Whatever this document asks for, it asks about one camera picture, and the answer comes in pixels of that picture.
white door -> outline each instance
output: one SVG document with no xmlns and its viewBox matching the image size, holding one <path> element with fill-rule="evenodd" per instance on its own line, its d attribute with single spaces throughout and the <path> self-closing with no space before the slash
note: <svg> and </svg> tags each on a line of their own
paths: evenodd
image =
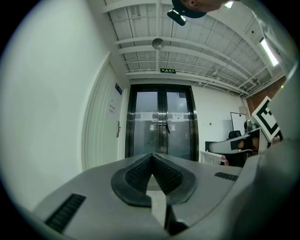
<svg viewBox="0 0 300 240">
<path fill-rule="evenodd" d="M 118 160 L 116 134 L 122 95 L 117 91 L 116 83 L 120 85 L 112 66 L 108 64 L 99 79 L 90 106 L 86 131 L 86 169 Z"/>
</svg>

glass door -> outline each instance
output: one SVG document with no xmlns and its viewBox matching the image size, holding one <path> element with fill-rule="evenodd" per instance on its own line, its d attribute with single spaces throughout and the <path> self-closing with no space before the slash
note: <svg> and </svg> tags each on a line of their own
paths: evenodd
<svg viewBox="0 0 300 240">
<path fill-rule="evenodd" d="M 198 161 L 198 126 L 191 87 L 132 85 L 125 156 L 165 153 Z"/>
</svg>

vent grille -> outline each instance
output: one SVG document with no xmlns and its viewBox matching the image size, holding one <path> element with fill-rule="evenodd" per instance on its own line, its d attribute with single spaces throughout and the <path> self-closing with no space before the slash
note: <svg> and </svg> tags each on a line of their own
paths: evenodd
<svg viewBox="0 0 300 240">
<path fill-rule="evenodd" d="M 217 173 L 215 173 L 215 176 L 220 177 L 220 178 L 225 178 L 228 180 L 232 180 L 232 181 L 236 181 L 238 179 L 237 175 L 232 175 L 232 174 L 228 174 L 225 172 L 217 172 Z"/>
<path fill-rule="evenodd" d="M 45 223 L 54 230 L 62 233 L 72 217 L 75 215 L 85 196 L 72 194 L 49 218 Z"/>
</svg>

door handle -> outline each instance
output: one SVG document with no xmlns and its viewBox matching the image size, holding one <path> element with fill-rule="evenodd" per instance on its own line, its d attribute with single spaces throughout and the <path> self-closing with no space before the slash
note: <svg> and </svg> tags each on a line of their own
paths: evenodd
<svg viewBox="0 0 300 240">
<path fill-rule="evenodd" d="M 169 125 L 167 123 L 165 124 L 165 128 L 167 129 L 168 133 L 170 134 Z"/>
<path fill-rule="evenodd" d="M 120 132 L 120 121 L 117 122 L 117 137 L 119 137 L 119 132 Z"/>
</svg>

white wall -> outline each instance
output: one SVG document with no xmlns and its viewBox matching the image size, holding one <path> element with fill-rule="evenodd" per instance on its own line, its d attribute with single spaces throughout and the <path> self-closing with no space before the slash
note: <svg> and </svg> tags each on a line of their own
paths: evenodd
<svg viewBox="0 0 300 240">
<path fill-rule="evenodd" d="M 86 104 L 104 59 L 116 51 L 104 41 L 107 34 L 99 34 L 85 1 L 43 1 L 6 49 L 0 65 L 1 171 L 13 199 L 29 210 L 82 171 Z"/>
<path fill-rule="evenodd" d="M 246 109 L 247 109 L 246 115 L 247 115 L 247 119 L 249 120 L 250 117 L 251 117 L 251 115 L 250 115 L 250 111 L 249 111 L 249 106 L 248 106 L 247 100 L 246 100 L 245 98 L 243 98 L 242 100 L 243 100 L 244 106 L 245 106 Z"/>
<path fill-rule="evenodd" d="M 191 86 L 191 81 L 186 80 L 178 80 L 178 79 L 151 79 L 151 78 L 144 78 L 144 79 L 130 79 L 131 84 L 178 84 L 178 85 L 188 85 Z"/>
<path fill-rule="evenodd" d="M 238 113 L 244 104 L 240 97 L 220 91 L 196 86 L 192 86 L 192 90 L 198 117 L 199 150 L 205 151 L 206 141 L 218 142 L 228 138 L 233 130 L 230 112 Z"/>
<path fill-rule="evenodd" d="M 111 64 L 113 69 L 115 70 L 115 73 L 117 74 L 119 79 L 121 79 L 124 82 L 124 84 L 129 86 L 130 84 L 128 77 L 125 74 L 123 74 L 126 70 L 128 70 L 124 64 L 125 59 L 123 55 L 119 55 L 118 48 L 120 46 L 115 44 L 115 41 L 118 40 L 115 30 L 113 28 L 113 25 L 111 24 L 111 20 L 108 14 L 102 14 L 101 11 L 102 7 L 106 6 L 105 0 L 85 1 L 87 3 L 87 6 L 89 7 L 94 22 L 96 23 L 96 27 L 101 33 L 103 41 L 105 42 L 107 48 L 111 51 Z"/>
</svg>

